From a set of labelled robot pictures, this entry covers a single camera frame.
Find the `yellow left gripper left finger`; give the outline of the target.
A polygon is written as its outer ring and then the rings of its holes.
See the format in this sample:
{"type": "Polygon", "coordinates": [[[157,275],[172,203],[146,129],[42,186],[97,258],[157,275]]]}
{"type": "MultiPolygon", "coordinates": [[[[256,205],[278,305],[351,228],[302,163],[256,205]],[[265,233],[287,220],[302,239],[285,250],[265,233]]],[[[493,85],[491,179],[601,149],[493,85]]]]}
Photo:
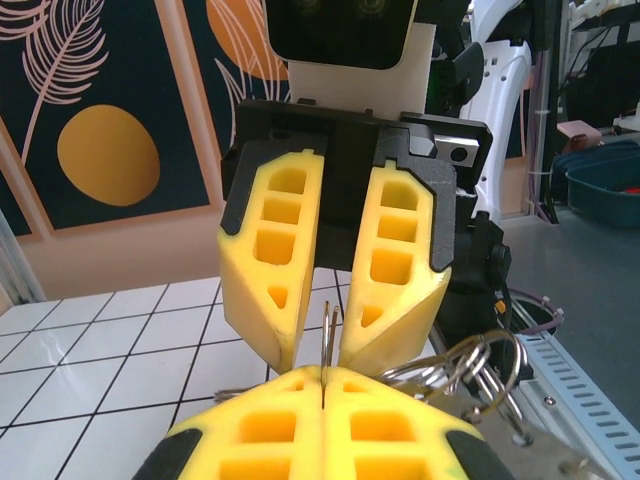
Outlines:
{"type": "Polygon", "coordinates": [[[306,366],[174,425],[136,479],[321,479],[320,368],[306,366]]]}

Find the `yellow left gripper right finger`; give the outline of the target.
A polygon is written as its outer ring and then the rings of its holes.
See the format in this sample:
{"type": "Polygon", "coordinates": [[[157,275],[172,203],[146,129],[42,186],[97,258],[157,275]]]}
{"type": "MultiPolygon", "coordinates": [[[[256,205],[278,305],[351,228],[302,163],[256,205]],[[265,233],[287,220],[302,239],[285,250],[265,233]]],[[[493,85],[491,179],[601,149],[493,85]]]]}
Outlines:
{"type": "Polygon", "coordinates": [[[325,479],[503,479],[505,465],[464,420],[332,367],[323,411],[325,479]]]}

